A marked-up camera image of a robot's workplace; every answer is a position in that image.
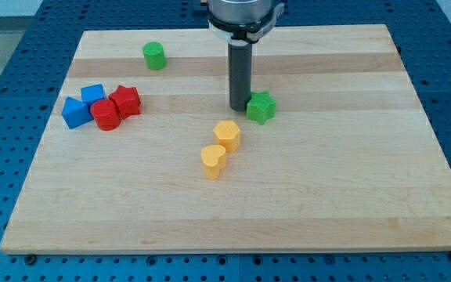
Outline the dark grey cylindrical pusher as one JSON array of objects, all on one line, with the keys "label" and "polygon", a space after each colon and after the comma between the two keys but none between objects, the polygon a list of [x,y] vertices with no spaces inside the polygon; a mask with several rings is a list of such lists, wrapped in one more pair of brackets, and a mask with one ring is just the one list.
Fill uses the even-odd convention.
[{"label": "dark grey cylindrical pusher", "polygon": [[229,106],[245,111],[251,99],[252,45],[228,45]]}]

